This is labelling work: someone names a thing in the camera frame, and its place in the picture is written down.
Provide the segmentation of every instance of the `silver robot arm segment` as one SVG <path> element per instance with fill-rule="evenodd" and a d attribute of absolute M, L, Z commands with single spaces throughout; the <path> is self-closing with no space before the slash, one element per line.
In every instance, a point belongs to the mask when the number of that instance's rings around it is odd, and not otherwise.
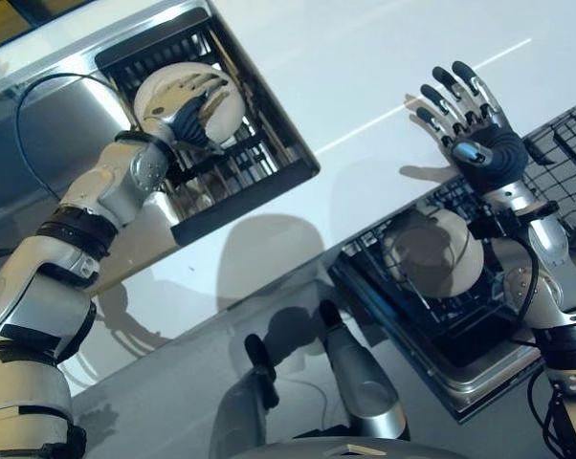
<path fill-rule="evenodd" d="M 576 266 L 565 230 L 555 203 L 538 202 L 522 181 L 528 152 L 498 101 L 466 64 L 455 62 L 452 70 L 464 84 L 441 67 L 432 76 L 454 104 L 425 84 L 422 95 L 434 109 L 419 107 L 416 114 L 494 212 L 474 224 L 479 237 L 500 238 L 493 239 L 493 248 L 505 273 L 505 291 L 521 308 L 519 317 L 542 353 L 555 394 L 550 412 L 564 456 L 576 458 Z M 524 250 L 535 263 L 524 260 Z M 531 269 L 535 266 L 537 275 Z M 532 301 L 526 303 L 535 277 Z"/>
<path fill-rule="evenodd" d="M 160 120 L 144 126 L 109 144 L 0 270 L 0 457 L 84 453 L 56 364 L 76 353 L 95 318 L 81 288 L 94 283 L 115 235 L 165 177 L 173 132 Z"/>

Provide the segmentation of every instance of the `black wire rack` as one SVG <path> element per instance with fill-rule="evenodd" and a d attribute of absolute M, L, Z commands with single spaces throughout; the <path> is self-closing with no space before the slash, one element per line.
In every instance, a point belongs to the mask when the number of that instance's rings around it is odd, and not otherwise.
<path fill-rule="evenodd" d="M 155 71 L 178 62 L 211 65 L 231 76 L 246 102 L 234 135 L 214 149 L 178 142 L 166 192 L 182 214 L 181 245 L 204 236 L 318 173 L 313 155 L 217 18 L 201 8 L 140 33 L 96 58 L 133 103 Z"/>
<path fill-rule="evenodd" d="M 524 176 L 525 183 L 542 200 L 556 201 L 565 226 L 572 254 L 576 253 L 576 108 L 536 130 L 524 139 L 531 161 Z M 462 177 L 441 186 L 418 207 L 445 208 L 471 222 L 487 208 Z M 385 234 L 397 217 L 370 229 L 343 248 L 351 266 L 356 268 L 388 304 L 388 314 L 398 314 L 415 324 L 437 348 L 446 348 L 446 357 L 457 366 L 475 359 L 491 345 L 508 339 L 516 311 L 505 300 L 503 273 L 490 241 L 482 241 L 484 268 L 476 284 L 466 293 L 450 298 L 430 298 L 418 293 L 407 282 L 397 282 L 389 270 L 400 271 L 400 265 L 388 265 Z M 477 339 L 468 340 L 476 335 Z M 454 351 L 462 345 L 471 346 L 466 354 Z"/>
<path fill-rule="evenodd" d="M 525 143 L 533 161 L 524 181 L 540 198 L 559 204 L 576 253 L 576 108 L 532 133 Z"/>

